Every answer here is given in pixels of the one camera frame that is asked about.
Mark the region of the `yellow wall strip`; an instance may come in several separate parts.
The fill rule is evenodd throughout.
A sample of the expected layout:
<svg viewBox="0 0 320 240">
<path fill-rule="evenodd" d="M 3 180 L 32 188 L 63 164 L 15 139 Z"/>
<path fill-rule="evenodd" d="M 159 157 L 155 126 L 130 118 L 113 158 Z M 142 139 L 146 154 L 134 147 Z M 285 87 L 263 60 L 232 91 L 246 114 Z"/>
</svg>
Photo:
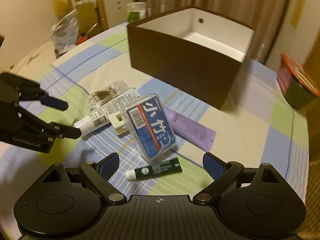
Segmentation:
<svg viewBox="0 0 320 240">
<path fill-rule="evenodd" d="M 304 10 L 305 1 L 306 0 L 297 0 L 296 1 L 296 6 L 295 6 L 295 9 L 293 11 L 291 21 L 290 21 L 290 24 L 295 28 L 299 24 L 300 17 L 303 13 L 303 10 Z"/>
</svg>

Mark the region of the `brown cardboard box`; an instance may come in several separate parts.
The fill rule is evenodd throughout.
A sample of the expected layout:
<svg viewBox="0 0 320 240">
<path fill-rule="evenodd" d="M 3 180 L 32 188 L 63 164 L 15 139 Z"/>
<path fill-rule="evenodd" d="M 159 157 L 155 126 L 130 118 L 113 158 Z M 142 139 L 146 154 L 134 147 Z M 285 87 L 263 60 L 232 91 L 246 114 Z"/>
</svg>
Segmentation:
<svg viewBox="0 0 320 240">
<path fill-rule="evenodd" d="M 254 30 L 190 5 L 127 25 L 132 68 L 220 109 L 251 46 Z"/>
</svg>

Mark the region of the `green ointment tube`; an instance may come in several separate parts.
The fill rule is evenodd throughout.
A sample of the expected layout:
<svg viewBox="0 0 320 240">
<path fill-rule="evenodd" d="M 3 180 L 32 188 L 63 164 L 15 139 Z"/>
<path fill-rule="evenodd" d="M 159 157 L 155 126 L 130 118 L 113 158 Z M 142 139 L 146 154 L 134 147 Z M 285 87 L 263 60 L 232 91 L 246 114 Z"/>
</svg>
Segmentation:
<svg viewBox="0 0 320 240">
<path fill-rule="evenodd" d="M 183 171 L 180 162 L 178 158 L 174 158 L 161 163 L 128 170 L 125 172 L 125 178 L 128 181 L 148 180 L 181 172 Z"/>
</svg>

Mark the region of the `clear blue-label plastic case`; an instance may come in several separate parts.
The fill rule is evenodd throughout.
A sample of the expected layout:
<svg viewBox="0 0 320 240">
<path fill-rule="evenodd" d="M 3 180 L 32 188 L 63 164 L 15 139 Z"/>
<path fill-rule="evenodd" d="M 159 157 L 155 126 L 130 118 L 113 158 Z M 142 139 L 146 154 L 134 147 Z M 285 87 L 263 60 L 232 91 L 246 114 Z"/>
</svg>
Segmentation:
<svg viewBox="0 0 320 240">
<path fill-rule="evenodd" d="M 120 113 L 138 152 L 148 163 L 162 159 L 176 148 L 176 136 L 157 94 L 138 98 Z"/>
</svg>

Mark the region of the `white hair claw clip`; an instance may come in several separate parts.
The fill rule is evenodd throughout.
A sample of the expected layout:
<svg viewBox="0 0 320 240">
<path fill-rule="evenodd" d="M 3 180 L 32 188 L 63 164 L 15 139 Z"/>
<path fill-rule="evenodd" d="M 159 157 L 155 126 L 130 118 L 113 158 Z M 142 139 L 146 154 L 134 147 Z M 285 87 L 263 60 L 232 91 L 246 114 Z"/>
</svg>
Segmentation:
<svg viewBox="0 0 320 240">
<path fill-rule="evenodd" d="M 128 131 L 128 127 L 126 126 L 126 122 L 121 116 L 120 111 L 109 115 L 108 118 L 116 135 L 121 135 Z"/>
</svg>

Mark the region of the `cotton swab bag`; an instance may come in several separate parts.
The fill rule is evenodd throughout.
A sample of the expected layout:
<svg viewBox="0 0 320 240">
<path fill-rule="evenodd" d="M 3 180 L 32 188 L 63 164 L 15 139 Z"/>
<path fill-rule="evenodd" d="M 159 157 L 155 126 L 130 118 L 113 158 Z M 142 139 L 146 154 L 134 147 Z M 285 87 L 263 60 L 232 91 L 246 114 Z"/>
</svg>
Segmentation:
<svg viewBox="0 0 320 240">
<path fill-rule="evenodd" d="M 90 111 L 93 111 L 130 89 L 123 79 L 116 80 L 101 90 L 89 94 L 86 104 Z"/>
</svg>

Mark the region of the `white blue toothpaste tube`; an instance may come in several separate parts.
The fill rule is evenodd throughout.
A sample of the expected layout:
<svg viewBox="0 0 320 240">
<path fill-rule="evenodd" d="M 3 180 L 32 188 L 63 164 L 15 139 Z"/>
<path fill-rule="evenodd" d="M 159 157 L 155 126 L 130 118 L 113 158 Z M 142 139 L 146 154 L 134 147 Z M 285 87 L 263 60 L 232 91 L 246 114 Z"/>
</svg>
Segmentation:
<svg viewBox="0 0 320 240">
<path fill-rule="evenodd" d="M 81 136 L 84 137 L 89 133 L 110 124 L 108 116 L 120 111 L 125 106 L 137 101 L 140 98 L 138 91 L 133 88 L 120 96 L 112 99 L 108 103 L 93 110 L 89 115 L 86 115 L 81 120 L 74 124 L 74 127 L 79 128 Z"/>
</svg>

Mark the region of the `white carved chair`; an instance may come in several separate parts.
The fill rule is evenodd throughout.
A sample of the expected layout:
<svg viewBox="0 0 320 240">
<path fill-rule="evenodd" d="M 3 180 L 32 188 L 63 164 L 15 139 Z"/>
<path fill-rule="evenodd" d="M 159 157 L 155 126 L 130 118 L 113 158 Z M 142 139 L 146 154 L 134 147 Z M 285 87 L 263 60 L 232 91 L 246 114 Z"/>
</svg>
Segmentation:
<svg viewBox="0 0 320 240">
<path fill-rule="evenodd" d="M 70 0 L 76 10 L 79 30 L 94 27 L 97 34 L 127 21 L 127 4 L 133 0 Z"/>
</svg>

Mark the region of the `white plastic jar green label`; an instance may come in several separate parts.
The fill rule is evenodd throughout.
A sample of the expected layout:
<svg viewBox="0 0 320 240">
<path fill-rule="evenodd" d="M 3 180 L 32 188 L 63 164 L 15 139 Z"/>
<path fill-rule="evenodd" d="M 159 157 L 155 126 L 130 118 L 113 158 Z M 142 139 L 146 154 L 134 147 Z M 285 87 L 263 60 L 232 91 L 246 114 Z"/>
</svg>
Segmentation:
<svg viewBox="0 0 320 240">
<path fill-rule="evenodd" d="M 131 2 L 126 5 L 127 21 L 133 23 L 147 17 L 145 2 Z"/>
</svg>

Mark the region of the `red instant noodle bowl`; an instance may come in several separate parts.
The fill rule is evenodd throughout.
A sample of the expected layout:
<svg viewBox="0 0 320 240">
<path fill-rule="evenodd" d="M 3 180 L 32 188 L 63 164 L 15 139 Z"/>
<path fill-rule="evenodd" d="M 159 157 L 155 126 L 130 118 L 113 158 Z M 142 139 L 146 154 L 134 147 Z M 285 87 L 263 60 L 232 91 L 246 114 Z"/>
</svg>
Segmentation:
<svg viewBox="0 0 320 240">
<path fill-rule="evenodd" d="M 295 109 L 319 98 L 319 88 L 308 71 L 295 59 L 281 53 L 277 80 L 284 98 Z"/>
</svg>

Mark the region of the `checkered tablecloth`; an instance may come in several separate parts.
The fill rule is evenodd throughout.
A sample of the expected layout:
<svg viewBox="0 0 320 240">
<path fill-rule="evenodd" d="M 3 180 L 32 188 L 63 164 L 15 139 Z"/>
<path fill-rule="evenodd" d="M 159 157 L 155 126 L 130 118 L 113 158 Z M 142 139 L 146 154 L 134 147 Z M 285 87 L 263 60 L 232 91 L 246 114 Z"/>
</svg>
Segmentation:
<svg viewBox="0 0 320 240">
<path fill-rule="evenodd" d="M 133 69 L 124 24 L 99 34 L 60 58 L 56 58 L 52 42 L 44 43 L 21 59 L 13 72 L 38 81 L 51 96 L 69 104 L 64 112 L 38 102 L 25 102 L 24 108 L 46 122 L 67 125 L 88 114 L 88 94 L 122 79 L 140 95 L 155 93 L 165 107 L 213 129 L 214 155 L 246 167 L 271 163 L 300 198 L 306 196 L 309 137 L 305 113 L 291 108 L 278 87 L 276 73 L 257 61 L 245 59 L 221 109 Z M 169 157 L 179 158 L 183 172 L 145 182 L 125 179 L 127 170 L 145 163 L 131 137 L 116 135 L 110 126 L 84 139 L 57 139 L 48 154 L 1 143 L 1 233 L 6 239 L 20 237 L 13 214 L 15 202 L 53 163 L 76 167 L 118 152 L 120 167 L 111 183 L 127 196 L 193 196 L 212 181 L 202 168 L 203 150 L 181 137 L 177 143 L 177 151 L 170 152 Z"/>
</svg>

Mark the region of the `silver foil bag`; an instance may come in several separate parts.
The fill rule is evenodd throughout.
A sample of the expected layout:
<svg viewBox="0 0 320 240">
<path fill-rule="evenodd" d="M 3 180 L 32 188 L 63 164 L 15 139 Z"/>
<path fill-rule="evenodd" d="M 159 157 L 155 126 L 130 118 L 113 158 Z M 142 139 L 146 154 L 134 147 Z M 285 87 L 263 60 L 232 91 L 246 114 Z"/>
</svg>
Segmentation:
<svg viewBox="0 0 320 240">
<path fill-rule="evenodd" d="M 73 10 L 64 16 L 50 29 L 50 40 L 55 46 L 57 58 L 76 47 L 79 35 L 77 11 Z"/>
</svg>

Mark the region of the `purple cosmetic tube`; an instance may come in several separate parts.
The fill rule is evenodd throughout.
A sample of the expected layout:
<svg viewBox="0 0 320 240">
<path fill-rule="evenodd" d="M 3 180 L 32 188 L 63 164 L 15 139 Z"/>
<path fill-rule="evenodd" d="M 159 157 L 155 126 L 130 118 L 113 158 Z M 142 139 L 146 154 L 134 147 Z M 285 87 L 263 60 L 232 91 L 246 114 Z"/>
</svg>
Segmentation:
<svg viewBox="0 0 320 240">
<path fill-rule="evenodd" d="M 164 107 L 167 120 L 175 134 L 183 137 L 205 152 L 212 148 L 216 132 L 194 120 L 189 119 L 167 107 Z"/>
</svg>

